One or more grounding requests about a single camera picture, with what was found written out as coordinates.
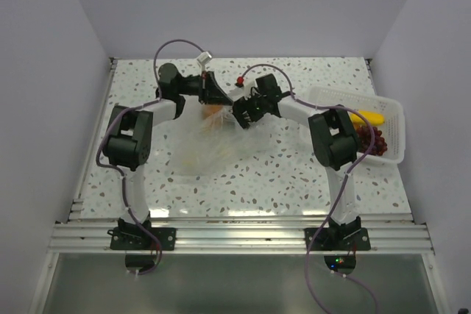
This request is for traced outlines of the orange fake pineapple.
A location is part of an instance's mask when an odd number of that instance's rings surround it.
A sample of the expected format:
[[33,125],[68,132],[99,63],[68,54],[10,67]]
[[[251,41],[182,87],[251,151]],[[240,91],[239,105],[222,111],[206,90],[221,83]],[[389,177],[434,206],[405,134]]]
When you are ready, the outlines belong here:
[[229,110],[219,105],[205,105],[202,109],[200,131],[207,135],[222,132],[231,127]]

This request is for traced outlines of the clear printed plastic bag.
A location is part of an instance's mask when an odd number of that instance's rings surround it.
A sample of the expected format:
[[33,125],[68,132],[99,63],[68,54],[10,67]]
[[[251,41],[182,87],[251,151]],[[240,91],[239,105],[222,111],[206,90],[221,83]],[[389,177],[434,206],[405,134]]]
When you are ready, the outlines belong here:
[[169,165],[180,175],[201,176],[222,171],[232,163],[247,159],[271,148],[274,124],[263,118],[249,129],[242,129],[229,110],[231,127],[215,134],[200,131],[202,109],[197,123],[180,134]]

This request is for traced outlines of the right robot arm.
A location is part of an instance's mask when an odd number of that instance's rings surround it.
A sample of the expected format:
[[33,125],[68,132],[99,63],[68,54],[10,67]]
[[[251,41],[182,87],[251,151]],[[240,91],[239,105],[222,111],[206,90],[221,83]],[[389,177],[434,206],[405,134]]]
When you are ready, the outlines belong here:
[[243,129],[249,129],[266,114],[295,121],[308,128],[314,156],[325,167],[330,191],[327,239],[335,249],[345,249],[361,228],[355,206],[351,169],[357,160],[360,142],[343,106],[320,108],[283,92],[272,74],[254,81],[242,76],[235,82],[232,113]]

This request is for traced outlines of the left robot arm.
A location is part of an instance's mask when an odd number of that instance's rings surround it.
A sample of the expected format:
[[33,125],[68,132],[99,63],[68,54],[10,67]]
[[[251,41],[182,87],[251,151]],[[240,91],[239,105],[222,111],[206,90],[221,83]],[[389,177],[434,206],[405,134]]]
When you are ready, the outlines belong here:
[[156,99],[136,107],[115,106],[96,153],[99,167],[119,173],[124,208],[121,219],[136,224],[129,229],[127,241],[139,250],[148,248],[153,240],[152,230],[144,226],[150,217],[144,193],[144,167],[152,150],[153,129],[179,118],[186,96],[196,96],[200,104],[233,105],[212,71],[203,68],[197,75],[183,76],[176,65],[165,63],[155,73]]

